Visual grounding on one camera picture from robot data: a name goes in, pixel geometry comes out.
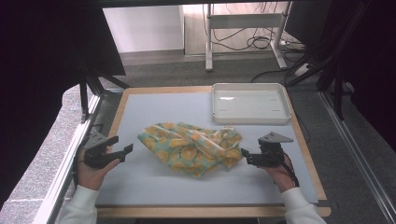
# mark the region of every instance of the crumpled cloth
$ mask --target crumpled cloth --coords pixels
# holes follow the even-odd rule
[[[157,123],[137,138],[171,169],[194,177],[214,170],[219,163],[231,168],[243,158],[242,136],[232,127],[215,131],[183,122]]]

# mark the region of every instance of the wooden frame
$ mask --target wooden frame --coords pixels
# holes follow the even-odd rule
[[[117,134],[120,120],[125,109],[125,104],[130,94],[155,94],[155,93],[182,93],[182,92],[211,92],[211,86],[193,87],[160,87],[160,88],[131,88],[125,90],[120,100],[120,105],[110,129],[109,137]],[[298,144],[302,151],[308,172],[313,181],[314,188],[318,194],[320,202],[327,202],[324,189],[318,178],[315,165],[312,161],[308,147],[304,141],[303,133],[297,118],[294,115],[291,124],[296,134]],[[322,217],[327,217],[331,213],[330,206],[319,206],[318,213]],[[131,207],[108,207],[98,208],[99,217],[283,217],[286,212],[283,204],[265,206],[131,206]]]

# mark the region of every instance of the white wall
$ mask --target white wall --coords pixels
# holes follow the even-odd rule
[[[119,53],[183,49],[182,6],[104,8]]]

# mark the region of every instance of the white tray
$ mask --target white tray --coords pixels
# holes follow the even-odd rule
[[[221,124],[282,125],[291,118],[285,87],[277,83],[212,86],[213,120]]]

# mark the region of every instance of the hand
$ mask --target hand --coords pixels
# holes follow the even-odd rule
[[[105,179],[105,175],[116,167],[120,163],[120,160],[116,159],[105,168],[97,170],[85,164],[84,155],[85,149],[81,150],[78,155],[78,184],[87,189],[99,190]]]
[[[285,158],[285,163],[289,166],[291,169],[291,161],[289,157],[284,155]],[[291,177],[286,171],[285,168],[283,168],[282,165],[279,165],[278,167],[259,167],[268,172],[268,174],[271,176],[271,178],[274,180],[276,183],[277,187],[279,188],[279,191],[282,193],[288,189],[294,188],[294,183],[291,180]]]

